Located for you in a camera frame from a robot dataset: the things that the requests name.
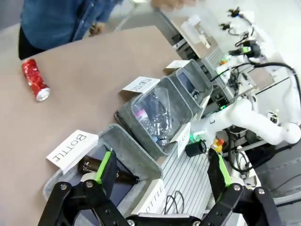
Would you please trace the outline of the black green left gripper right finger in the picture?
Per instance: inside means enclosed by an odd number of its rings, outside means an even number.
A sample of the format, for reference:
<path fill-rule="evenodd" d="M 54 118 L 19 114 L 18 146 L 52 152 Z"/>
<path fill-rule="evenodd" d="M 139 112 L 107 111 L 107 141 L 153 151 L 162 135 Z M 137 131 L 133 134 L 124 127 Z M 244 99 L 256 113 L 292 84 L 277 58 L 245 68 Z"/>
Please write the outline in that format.
<path fill-rule="evenodd" d="M 280 226 L 281 219 L 269 189 L 249 189 L 234 183 L 223 158 L 216 151 L 208 152 L 207 174 L 215 205 L 201 221 L 202 226 L 224 226 L 233 213 L 242 214 L 249 226 Z"/>

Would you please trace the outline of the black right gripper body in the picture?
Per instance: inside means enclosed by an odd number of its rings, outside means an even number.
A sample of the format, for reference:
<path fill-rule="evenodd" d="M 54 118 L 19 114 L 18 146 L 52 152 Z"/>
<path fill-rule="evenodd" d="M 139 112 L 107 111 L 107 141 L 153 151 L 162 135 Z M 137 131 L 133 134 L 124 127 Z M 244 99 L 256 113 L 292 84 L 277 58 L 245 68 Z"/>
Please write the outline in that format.
<path fill-rule="evenodd" d="M 244 55 L 248 58 L 259 58 L 261 56 L 261 48 L 255 40 L 247 40 L 239 45 L 235 55 Z"/>

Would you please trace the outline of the person's left hand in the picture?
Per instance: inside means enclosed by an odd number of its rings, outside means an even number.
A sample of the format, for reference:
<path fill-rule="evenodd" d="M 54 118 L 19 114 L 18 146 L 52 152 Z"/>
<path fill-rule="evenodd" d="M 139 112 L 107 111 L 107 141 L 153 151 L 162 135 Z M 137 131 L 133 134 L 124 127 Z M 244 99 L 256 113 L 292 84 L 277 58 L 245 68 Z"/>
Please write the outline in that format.
<path fill-rule="evenodd" d="M 196 0 L 151 0 L 150 4 L 153 8 L 174 10 L 182 9 L 184 6 L 194 6 Z"/>

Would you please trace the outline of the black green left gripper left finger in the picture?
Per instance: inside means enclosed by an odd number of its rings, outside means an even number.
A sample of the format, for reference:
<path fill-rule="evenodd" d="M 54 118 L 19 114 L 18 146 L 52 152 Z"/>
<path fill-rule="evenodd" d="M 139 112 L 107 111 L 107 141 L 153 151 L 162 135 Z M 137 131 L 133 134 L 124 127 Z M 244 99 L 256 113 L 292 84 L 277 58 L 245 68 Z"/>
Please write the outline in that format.
<path fill-rule="evenodd" d="M 41 215 L 40 226 L 73 226 L 83 210 L 91 210 L 101 226 L 127 226 L 127 220 L 110 200 L 118 174 L 117 157 L 107 151 L 96 175 L 72 186 L 54 185 Z"/>

